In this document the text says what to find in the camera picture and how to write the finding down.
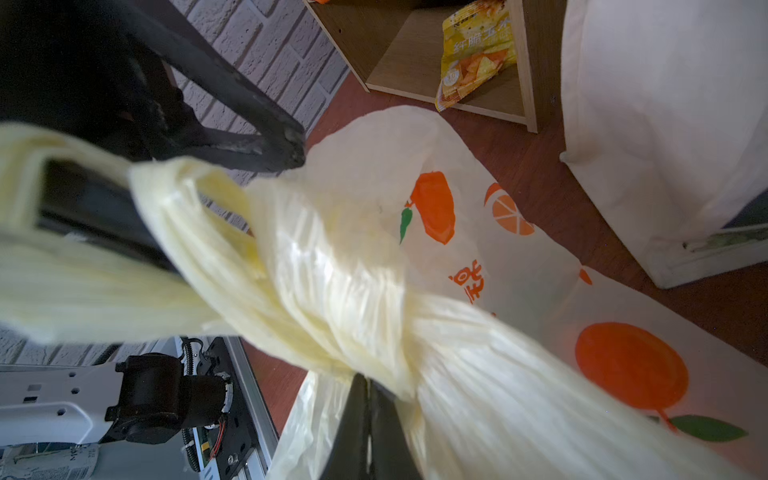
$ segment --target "wooden floor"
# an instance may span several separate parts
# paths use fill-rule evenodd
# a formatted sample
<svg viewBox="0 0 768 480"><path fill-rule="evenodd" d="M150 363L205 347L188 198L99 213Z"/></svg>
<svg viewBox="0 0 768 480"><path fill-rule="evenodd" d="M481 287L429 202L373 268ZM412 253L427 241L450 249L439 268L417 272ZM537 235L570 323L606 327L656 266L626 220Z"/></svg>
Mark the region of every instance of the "wooden floor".
<svg viewBox="0 0 768 480"><path fill-rule="evenodd" d="M366 93L349 75L308 139L308 147L372 111L421 101ZM584 265L640 291L700 328L768 366L768 263L699 280L671 290L656 288L605 223L569 169L560 119L540 134L523 125L448 109L442 116L475 157L515 199L525 219L569 249ZM304 371L247 348L253 371L282 432Z"/></svg>

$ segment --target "wooden shelf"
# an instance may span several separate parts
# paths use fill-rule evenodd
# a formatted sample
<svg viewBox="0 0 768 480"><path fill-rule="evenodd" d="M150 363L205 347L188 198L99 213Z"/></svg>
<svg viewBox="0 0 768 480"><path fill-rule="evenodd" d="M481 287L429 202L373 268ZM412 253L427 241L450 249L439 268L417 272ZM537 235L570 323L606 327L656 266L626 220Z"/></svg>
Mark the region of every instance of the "wooden shelf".
<svg viewBox="0 0 768 480"><path fill-rule="evenodd" d="M434 104L440 83L442 21L456 9L454 5L411 11L365 79L366 87ZM517 65L481 85L453 108L526 123Z"/></svg>

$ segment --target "red wire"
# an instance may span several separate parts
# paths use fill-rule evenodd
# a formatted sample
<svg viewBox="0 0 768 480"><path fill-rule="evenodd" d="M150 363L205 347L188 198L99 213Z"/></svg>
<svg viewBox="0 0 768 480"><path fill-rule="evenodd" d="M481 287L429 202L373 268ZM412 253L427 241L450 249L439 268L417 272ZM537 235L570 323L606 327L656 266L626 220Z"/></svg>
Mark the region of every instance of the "red wire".
<svg viewBox="0 0 768 480"><path fill-rule="evenodd" d="M219 450L221 449L221 441L224 438L224 426L226 424L227 422L224 420L219 423L219 436L216 438L216 444L214 445L214 448L210 451L209 458L216 458L216 455L219 455Z"/></svg>

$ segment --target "plastic bag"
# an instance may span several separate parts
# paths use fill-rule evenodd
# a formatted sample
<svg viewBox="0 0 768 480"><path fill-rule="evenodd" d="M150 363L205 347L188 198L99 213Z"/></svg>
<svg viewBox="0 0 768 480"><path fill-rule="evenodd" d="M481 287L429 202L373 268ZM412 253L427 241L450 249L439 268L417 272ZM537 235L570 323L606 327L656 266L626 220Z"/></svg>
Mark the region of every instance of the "plastic bag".
<svg viewBox="0 0 768 480"><path fill-rule="evenodd" d="M0 127L0 319L38 343L226 333L179 276L37 228L43 173L75 161L127 187L131 163L58 132Z"/></svg>
<svg viewBox="0 0 768 480"><path fill-rule="evenodd" d="M322 471L354 372L398 396L424 478L746 478L490 314L409 285L399 238L387 233L398 230L382 228L399 218L376 212L402 208L415 175L398 176L408 169L471 155L460 143L437 114L393 108L328 137L307 168L245 189L187 157L131 167L137 208L184 279L248 341L314 371L269 478L315 479ZM401 184L398 196L366 195L363 177L333 189L342 180L323 169L361 155L370 173ZM407 155L398 159L405 171L387 171L392 155ZM204 208L199 193L242 215L255 238ZM165 331L183 319L157 321ZM51 328L61 327L51 319Z"/></svg>
<svg viewBox="0 0 768 480"><path fill-rule="evenodd" d="M435 106L443 111L517 61L505 0L478 0L442 23Z"/></svg>

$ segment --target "orange chinese character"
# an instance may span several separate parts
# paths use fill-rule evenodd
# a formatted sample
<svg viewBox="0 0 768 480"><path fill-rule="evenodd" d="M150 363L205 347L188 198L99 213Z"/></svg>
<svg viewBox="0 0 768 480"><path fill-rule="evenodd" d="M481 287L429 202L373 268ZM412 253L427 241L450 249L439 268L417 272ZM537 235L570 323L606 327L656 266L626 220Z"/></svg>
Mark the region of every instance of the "orange chinese character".
<svg viewBox="0 0 768 480"><path fill-rule="evenodd" d="M458 273L454 276L448 276L450 280L453 280L458 285L464 285L467 280L469 280L469 277L472 278L475 282L480 282L478 285L477 283L473 283L471 286L467 286L464 288L464 292L469 297L469 302L474 303L476 298L480 298L480 292L483 289L483 286L485 285L484 280L482 279L482 275L480 275L480 270L482 270L482 265L478 265L477 260L472 261L472 269L470 270L469 267L464 267L461 270L458 271Z"/></svg>
<svg viewBox="0 0 768 480"><path fill-rule="evenodd" d="M482 291L482 287L485 284L485 281L480 277L480 284L473 283L472 286L467 286L464 288L464 291L466 292L467 296L469 297L469 302L474 303L475 299L480 298L480 292Z"/></svg>
<svg viewBox="0 0 768 480"><path fill-rule="evenodd" d="M480 275L478 275L478 274L480 273L480 270L482 270L482 266L478 265L478 261L477 260L473 260L472 261L472 270L470 270L468 266L465 266L464 268L459 270L456 275L454 275L454 276L448 275L448 278L450 280L453 280L454 282L456 282L458 285L464 285L464 282L469 280L470 276L472 277L472 279L474 281L479 280Z"/></svg>

